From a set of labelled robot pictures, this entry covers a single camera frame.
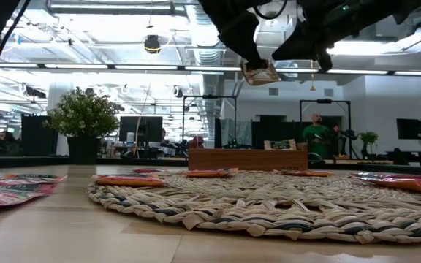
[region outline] woven round rug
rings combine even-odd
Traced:
[[[187,229],[247,231],[253,237],[421,243],[421,194],[385,188],[348,172],[328,178],[238,172],[227,178],[162,174],[165,187],[92,183],[107,209],[183,224]]]

